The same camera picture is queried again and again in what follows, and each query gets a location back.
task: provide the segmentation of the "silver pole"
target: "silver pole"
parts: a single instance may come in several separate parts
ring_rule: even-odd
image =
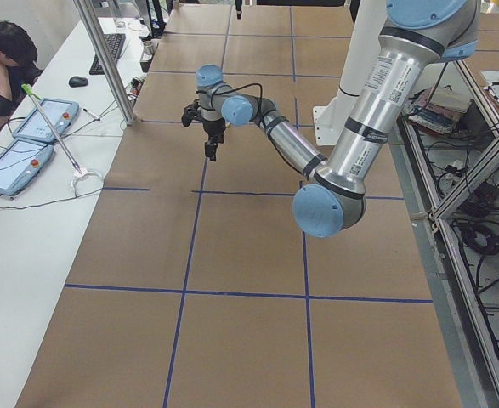
[[[105,78],[110,85],[113,98],[115,98],[127,125],[132,125],[136,116],[133,113],[132,106],[128,102],[125,87],[122,84],[119,72],[116,70],[115,61],[111,57],[110,50],[105,42],[104,33],[94,12],[93,5],[90,0],[73,0],[73,2],[77,7],[82,23],[87,29],[99,62],[104,67]]]
[[[65,152],[65,155],[68,156],[68,159],[70,159],[70,162],[71,162],[71,165],[73,166],[73,168],[75,168],[76,171],[80,173],[81,166],[79,166],[79,163],[77,162],[76,158],[71,154],[70,150],[65,145],[64,140],[62,140],[58,131],[56,130],[56,127],[54,127],[54,124],[47,117],[47,114],[43,110],[42,106],[39,104],[39,101],[31,93],[28,94],[28,97],[33,102],[33,104],[36,106],[36,109],[39,111],[39,113],[41,113],[41,115],[43,116],[43,119],[47,123],[47,126],[49,127],[49,129],[51,129],[51,132],[53,132],[53,135],[56,138],[56,141],[59,142],[59,145],[62,148],[62,150]]]

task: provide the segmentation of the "aluminum rail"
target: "aluminum rail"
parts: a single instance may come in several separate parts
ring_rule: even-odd
[[[474,101],[487,123],[499,123],[498,111],[485,97],[483,90],[474,80],[464,61],[457,61],[455,64],[459,75],[470,89]],[[496,397],[499,400],[499,359],[495,353],[494,344],[485,323],[485,318],[479,310],[478,301],[473,292],[472,283],[468,277],[468,271],[466,271],[464,262],[459,254],[458,240],[447,220],[451,213],[456,210],[456,206],[462,202],[462,198],[469,196],[469,191],[477,184],[477,181],[481,180],[483,174],[489,173],[499,162],[499,130],[493,131],[495,140],[485,150],[485,153],[482,154],[482,156],[486,156],[486,158],[482,158],[482,160],[479,161],[478,170],[471,174],[471,183],[469,183],[468,186],[467,183],[460,183],[458,189],[454,189],[449,195],[442,199],[438,196],[434,179],[427,169],[427,163],[424,154],[419,148],[417,136],[411,130],[410,125],[405,119],[401,121],[400,129],[408,138],[411,150],[415,156],[417,167],[422,175],[422,181],[432,207],[431,217],[433,217],[433,219],[431,220],[431,223],[434,223],[433,231],[439,231],[443,237],[445,248],[455,272],[456,282],[461,290],[465,308],[470,316],[479,343],[479,348],[485,357],[485,365],[490,373],[493,386],[496,390]]]
[[[128,102],[125,86],[122,83],[119,72],[116,70],[116,63],[111,57],[107,42],[105,42],[104,33],[94,12],[91,0],[73,0],[73,3],[76,5],[81,21],[87,29],[99,62],[104,67],[105,79],[107,79],[110,85],[113,98],[115,98],[121,110],[122,117],[128,126],[132,125],[136,116],[133,113],[132,106]]]

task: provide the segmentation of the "person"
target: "person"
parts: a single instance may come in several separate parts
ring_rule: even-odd
[[[41,75],[36,60],[37,49],[28,33],[15,23],[0,21],[0,127],[25,96],[20,85],[33,85]]]

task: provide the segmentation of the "tablet screen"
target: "tablet screen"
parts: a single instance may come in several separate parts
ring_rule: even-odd
[[[55,126],[62,117],[62,114],[66,112],[70,106],[71,104],[66,102],[58,102],[54,100],[45,100],[41,103],[41,107],[45,111],[47,118]],[[41,116],[39,111],[35,110],[24,126],[17,129],[17,133],[45,139],[51,134],[51,129],[47,126],[45,119],[43,119],[43,116]]]
[[[26,170],[44,146],[19,140],[0,158],[0,189],[7,189]]]

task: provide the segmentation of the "blue tape line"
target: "blue tape line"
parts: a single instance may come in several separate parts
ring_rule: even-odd
[[[292,7],[289,8],[289,16],[291,19],[291,52],[292,52],[292,80],[297,81],[297,64],[296,55],[294,52],[294,30],[292,28]]]
[[[479,30],[479,32],[499,32],[499,30]]]
[[[137,188],[137,187],[103,187],[102,190],[109,191],[150,191],[150,189],[146,188]]]
[[[432,299],[413,299],[395,297],[351,297],[351,296],[317,296],[317,295],[290,295],[285,293],[249,293],[249,292],[223,292],[223,291],[197,291],[187,289],[160,289],[152,287],[135,286],[101,286],[66,283],[65,287],[85,290],[102,291],[125,291],[125,292],[158,292],[178,293],[181,295],[208,295],[208,296],[230,296],[235,298],[277,298],[277,299],[308,299],[327,300],[335,302],[372,302],[372,303],[432,303]]]
[[[212,33],[212,32],[166,32],[169,36],[208,36],[208,37],[221,37],[224,34]],[[349,40],[351,37],[347,36],[295,36],[288,34],[228,34],[230,37],[277,37],[277,38],[331,38],[340,40]]]
[[[66,283],[64,287],[69,287],[72,289],[88,289],[91,291],[177,293],[179,295],[183,292],[179,289],[155,289],[152,287],[133,287],[133,286],[83,285],[78,283]]]
[[[203,188],[204,188],[204,184],[206,181],[206,170],[207,170],[207,159],[204,161],[204,168],[202,169],[202,173],[201,173],[200,190],[203,190]],[[190,266],[192,263],[192,254],[193,254],[194,247],[195,247],[196,230],[198,227],[198,218],[200,217],[201,198],[202,198],[202,194],[199,194],[198,195],[198,204],[196,205],[195,222],[194,222],[193,227],[192,227],[192,236],[190,238],[189,256],[187,257],[187,267],[186,267],[185,274],[184,274],[183,292],[181,294],[181,302],[179,303],[178,322],[177,322],[177,325],[175,326],[175,335],[173,336],[172,356],[170,359],[170,366],[168,368],[168,373],[167,373],[167,383],[166,383],[166,390],[164,391],[164,400],[162,401],[162,408],[167,407],[167,401],[168,401],[168,398],[170,395],[170,387],[172,385],[173,367],[175,365],[175,356],[177,353],[178,343],[179,343],[179,332],[181,329],[181,319],[183,317],[184,300],[185,300],[185,296],[187,293],[187,286],[189,284]]]
[[[226,26],[226,35],[224,36],[223,58],[221,59],[221,71],[224,67],[224,58],[226,57],[226,44],[229,41],[230,21],[232,20],[232,6],[230,6],[229,24]]]
[[[256,76],[256,77],[292,77],[292,74],[267,74],[267,73],[252,73],[252,72],[225,72],[225,75],[242,75],[244,77]]]
[[[245,293],[245,292],[221,292],[221,291],[197,291],[187,290],[188,295],[227,296],[232,298],[273,298],[273,299],[305,299],[304,295],[288,295],[282,293]]]
[[[298,119],[298,98],[296,96],[294,97],[294,121],[294,126],[298,130],[298,128],[300,127],[300,121]]]
[[[196,71],[168,71],[168,70],[152,70],[149,73],[160,73],[160,74],[196,74]]]
[[[378,195],[369,195],[366,197],[367,200],[394,200],[394,201],[403,201],[404,197],[386,197],[386,196],[378,196]]]
[[[307,78],[332,78],[340,79],[341,75],[311,75],[311,74],[297,74],[297,77],[307,77]]]
[[[279,197],[294,197],[294,193],[252,193],[249,191],[213,191],[213,190],[191,190],[198,194],[224,194],[227,196],[279,196]]]
[[[302,231],[303,280],[306,291],[306,331],[308,333],[309,402],[315,408],[314,351],[311,334],[311,304],[309,302],[309,268],[306,234]]]
[[[152,121],[149,119],[142,119],[141,122],[143,122],[143,123],[166,123],[166,124],[173,124],[173,125],[179,125],[182,123],[181,121]]]
[[[477,53],[499,53],[499,49],[479,49]]]
[[[342,302],[373,303],[432,303],[432,299],[401,299],[393,297],[309,296],[310,300],[333,300]]]
[[[190,192],[197,194],[217,194],[217,195],[226,195],[226,196],[271,196],[271,197],[294,197],[295,194],[295,193],[253,193],[251,191],[219,191],[219,190],[191,190]],[[403,201],[404,197],[369,195],[366,197],[366,199]]]

